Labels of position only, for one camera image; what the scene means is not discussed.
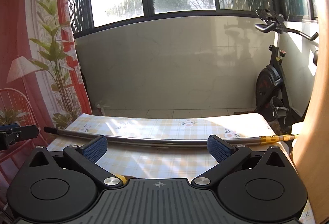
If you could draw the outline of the red plant print curtain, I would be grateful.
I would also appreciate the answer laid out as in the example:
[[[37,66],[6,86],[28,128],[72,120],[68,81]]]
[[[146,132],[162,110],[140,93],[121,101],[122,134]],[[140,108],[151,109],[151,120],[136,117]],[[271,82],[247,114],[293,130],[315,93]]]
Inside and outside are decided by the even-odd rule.
[[[38,145],[91,111],[71,30],[68,0],[1,0],[1,124],[36,125],[34,139],[1,152],[1,205]]]

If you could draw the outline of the yellow lemon far left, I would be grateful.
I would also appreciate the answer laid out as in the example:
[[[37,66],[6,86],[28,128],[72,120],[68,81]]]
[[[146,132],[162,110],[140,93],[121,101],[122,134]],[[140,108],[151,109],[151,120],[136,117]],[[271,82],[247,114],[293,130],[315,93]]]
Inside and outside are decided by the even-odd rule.
[[[119,178],[119,179],[123,182],[124,185],[127,184],[127,179],[126,179],[125,176],[120,175],[120,174],[116,174],[115,176],[116,176],[117,178]]]

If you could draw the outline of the checked floral tablecloth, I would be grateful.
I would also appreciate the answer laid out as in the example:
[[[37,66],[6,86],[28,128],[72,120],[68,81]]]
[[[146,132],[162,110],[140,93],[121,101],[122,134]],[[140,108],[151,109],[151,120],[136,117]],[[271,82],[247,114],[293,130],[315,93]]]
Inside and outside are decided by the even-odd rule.
[[[82,114],[67,131],[136,139],[135,144],[110,141],[97,162],[113,174],[136,178],[187,178],[216,165],[205,146],[177,145],[179,141],[206,142],[212,134],[222,139],[269,137],[274,131],[259,114],[185,119],[142,119]]]

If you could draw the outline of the black exercise bike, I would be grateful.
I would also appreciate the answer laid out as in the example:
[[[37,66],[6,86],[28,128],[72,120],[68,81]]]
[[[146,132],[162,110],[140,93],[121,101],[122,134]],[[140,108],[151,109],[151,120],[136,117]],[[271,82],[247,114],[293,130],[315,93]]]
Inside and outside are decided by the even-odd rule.
[[[294,33],[301,37],[314,41],[319,37],[318,33],[309,36],[299,30],[285,26],[281,14],[268,9],[256,9],[257,16],[264,21],[256,24],[255,28],[262,33],[276,32],[277,34]],[[282,62],[286,51],[275,45],[269,46],[271,51],[270,63],[260,71],[255,87],[255,113],[260,114],[267,122],[278,121],[282,133],[290,134],[292,125],[297,120],[296,112],[289,104],[287,89],[285,87],[285,75]]]

